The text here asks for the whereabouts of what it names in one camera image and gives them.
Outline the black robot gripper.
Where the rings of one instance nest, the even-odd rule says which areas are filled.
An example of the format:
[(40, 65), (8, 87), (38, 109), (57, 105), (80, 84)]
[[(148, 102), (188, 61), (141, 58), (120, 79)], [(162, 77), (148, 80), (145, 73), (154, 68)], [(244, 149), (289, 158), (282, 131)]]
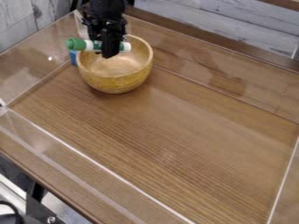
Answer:
[(109, 59), (118, 54), (122, 36), (126, 34), (126, 20), (122, 18), (125, 0), (89, 0), (81, 10), (88, 38), (101, 40), (101, 55)]

